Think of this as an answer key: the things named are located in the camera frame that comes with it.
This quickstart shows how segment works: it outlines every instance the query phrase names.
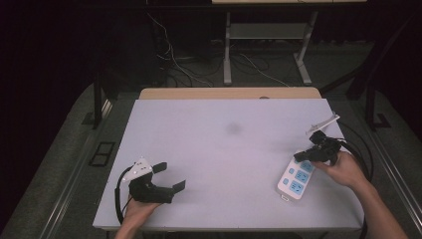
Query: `hand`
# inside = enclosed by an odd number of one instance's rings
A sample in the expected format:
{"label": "hand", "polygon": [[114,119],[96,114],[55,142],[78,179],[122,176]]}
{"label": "hand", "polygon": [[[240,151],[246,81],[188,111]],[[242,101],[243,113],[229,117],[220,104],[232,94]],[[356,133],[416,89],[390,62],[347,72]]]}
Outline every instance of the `hand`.
{"label": "hand", "polygon": [[126,207],[126,214],[115,238],[132,238],[136,234],[137,229],[143,225],[155,208],[161,205],[160,203],[143,203],[134,199],[129,200]]}
{"label": "hand", "polygon": [[313,162],[313,165],[324,171],[337,183],[352,190],[362,183],[368,182],[353,155],[340,151],[337,157],[337,163],[333,166],[328,166],[323,162]]}

